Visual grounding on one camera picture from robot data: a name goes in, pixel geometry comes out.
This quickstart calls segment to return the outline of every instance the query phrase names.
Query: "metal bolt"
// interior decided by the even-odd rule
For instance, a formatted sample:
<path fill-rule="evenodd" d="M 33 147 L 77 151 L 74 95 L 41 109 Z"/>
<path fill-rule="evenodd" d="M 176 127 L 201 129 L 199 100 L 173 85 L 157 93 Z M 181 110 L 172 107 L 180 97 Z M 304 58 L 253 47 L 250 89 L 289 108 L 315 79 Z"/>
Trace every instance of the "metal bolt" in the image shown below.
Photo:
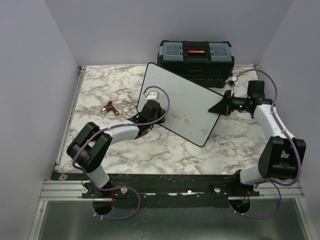
<path fill-rule="evenodd" d="M 255 192 L 259 192 L 259 190 L 260 190 L 260 188 L 256 185 L 253 187 L 253 191 L 255 191 Z"/>
<path fill-rule="evenodd" d="M 126 194 L 128 192 L 128 189 L 127 188 L 121 188 L 121 193 L 122 194 Z"/>
<path fill-rule="evenodd" d="M 221 189 L 220 189 L 220 187 L 217 187 L 217 186 L 216 186 L 216 187 L 214 188 L 214 191 L 215 191 L 216 193 L 220 193 L 220 192 L 221 192 Z"/>

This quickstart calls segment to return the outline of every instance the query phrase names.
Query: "whiteboard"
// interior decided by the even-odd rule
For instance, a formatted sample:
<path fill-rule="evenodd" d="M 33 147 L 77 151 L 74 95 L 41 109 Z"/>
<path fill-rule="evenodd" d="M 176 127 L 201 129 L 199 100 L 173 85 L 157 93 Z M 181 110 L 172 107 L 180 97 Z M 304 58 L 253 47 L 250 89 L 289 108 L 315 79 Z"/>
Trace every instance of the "whiteboard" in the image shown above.
<path fill-rule="evenodd" d="M 161 87 L 170 98 L 170 109 L 161 126 L 203 147 L 220 116 L 208 112 L 208 109 L 220 102 L 223 96 L 150 62 L 144 74 L 137 105 L 138 112 L 142 111 L 146 103 L 143 92 L 149 86 Z M 167 110 L 168 101 L 165 94 L 157 88 L 150 88 L 147 93 L 149 91 L 160 93 L 159 103 Z"/>

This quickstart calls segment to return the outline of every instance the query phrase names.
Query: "black mounting bracket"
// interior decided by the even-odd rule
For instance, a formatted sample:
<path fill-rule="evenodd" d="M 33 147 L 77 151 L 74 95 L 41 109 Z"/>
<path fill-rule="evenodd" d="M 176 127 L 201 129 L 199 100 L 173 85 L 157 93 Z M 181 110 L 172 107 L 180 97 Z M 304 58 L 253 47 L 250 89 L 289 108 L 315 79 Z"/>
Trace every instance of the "black mounting bracket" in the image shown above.
<path fill-rule="evenodd" d="M 228 197 L 259 196 L 253 186 L 239 183 L 239 174 L 234 175 L 158 175 L 158 174 L 109 174 L 106 189 L 130 186 L 137 190 L 141 208 L 228 208 Z M 111 191 L 99 191 L 91 183 L 84 199 L 111 198 Z M 137 196 L 128 190 L 115 190 L 114 207 L 120 209 L 137 207 Z"/>
<path fill-rule="evenodd" d="M 74 159 L 83 145 L 99 130 L 99 126 L 93 122 L 88 122 L 68 146 L 66 153 Z M 87 173 L 91 173 L 101 164 L 111 144 L 112 137 L 102 132 L 93 141 L 95 141 L 95 144 L 92 147 L 87 145 L 77 159 L 77 164 Z"/>
<path fill-rule="evenodd" d="M 128 120 L 135 124 L 145 124 L 153 122 L 165 114 L 165 110 L 163 110 L 160 106 L 160 103 L 155 100 L 148 100 L 146 104 L 144 104 L 141 112 L 137 113 L 133 117 Z M 162 124 L 165 122 L 165 119 L 158 121 L 156 124 Z M 153 125 L 145 125 L 139 126 L 140 129 L 137 139 L 146 135 L 151 129 Z"/>
<path fill-rule="evenodd" d="M 265 97 L 264 81 L 249 81 L 247 97 L 236 97 L 231 90 L 227 90 L 222 100 L 211 107 L 208 112 L 224 116 L 229 116 L 233 111 L 249 112 L 253 117 L 258 105 L 271 105 L 272 102 L 271 99 Z"/>
<path fill-rule="evenodd" d="M 296 138 L 292 140 L 302 164 L 307 148 L 306 142 Z M 287 138 L 280 136 L 270 137 L 259 158 L 258 170 L 264 179 L 277 178 L 280 180 L 288 180 L 294 179 L 297 176 L 297 158 Z"/>

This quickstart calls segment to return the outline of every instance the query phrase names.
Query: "cable connector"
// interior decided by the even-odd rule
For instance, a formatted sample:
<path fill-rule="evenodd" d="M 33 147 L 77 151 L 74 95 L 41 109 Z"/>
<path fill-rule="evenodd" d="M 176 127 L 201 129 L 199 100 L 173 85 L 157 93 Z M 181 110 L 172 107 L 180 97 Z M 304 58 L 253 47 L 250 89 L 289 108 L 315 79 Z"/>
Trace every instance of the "cable connector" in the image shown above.
<path fill-rule="evenodd" d="M 238 81 L 238 78 L 236 76 L 230 76 L 228 79 L 225 81 L 225 83 L 230 86 L 231 88 L 234 88 L 237 84 L 236 82 Z"/>
<path fill-rule="evenodd" d="M 158 91 L 151 91 L 145 96 L 145 100 L 154 100 L 156 102 L 159 102 L 159 92 Z"/>
<path fill-rule="evenodd" d="M 284 132 L 287 132 L 288 129 L 286 129 L 285 127 L 283 128 L 283 130 L 281 131 L 281 133 L 283 134 Z"/>

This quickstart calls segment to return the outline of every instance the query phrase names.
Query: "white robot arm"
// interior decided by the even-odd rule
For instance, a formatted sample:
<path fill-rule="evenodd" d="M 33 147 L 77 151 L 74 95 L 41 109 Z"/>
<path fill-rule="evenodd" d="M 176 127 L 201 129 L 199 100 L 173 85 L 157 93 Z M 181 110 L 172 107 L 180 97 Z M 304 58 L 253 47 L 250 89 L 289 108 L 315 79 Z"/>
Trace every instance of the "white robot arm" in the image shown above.
<path fill-rule="evenodd" d="M 224 116 L 229 116 L 233 111 L 249 112 L 252 118 L 255 117 L 258 120 L 268 139 L 258 164 L 238 172 L 239 181 L 244 185 L 254 185 L 266 179 L 294 179 L 297 176 L 298 162 L 288 138 L 293 141 L 301 163 L 306 151 L 305 141 L 296 139 L 286 129 L 275 106 L 271 112 L 273 101 L 265 98 L 264 92 L 264 81 L 249 81 L 248 97 L 235 97 L 232 90 L 228 90 L 224 93 L 223 99 L 208 110 L 210 113 Z"/>
<path fill-rule="evenodd" d="M 104 187 L 110 180 L 101 165 L 110 145 L 124 140 L 138 139 L 149 133 L 154 124 L 164 123 L 165 110 L 159 104 L 159 92 L 151 91 L 145 99 L 146 104 L 142 111 L 121 124 L 100 128 L 93 122 L 87 123 L 67 148 L 67 154 L 97 187 Z"/>

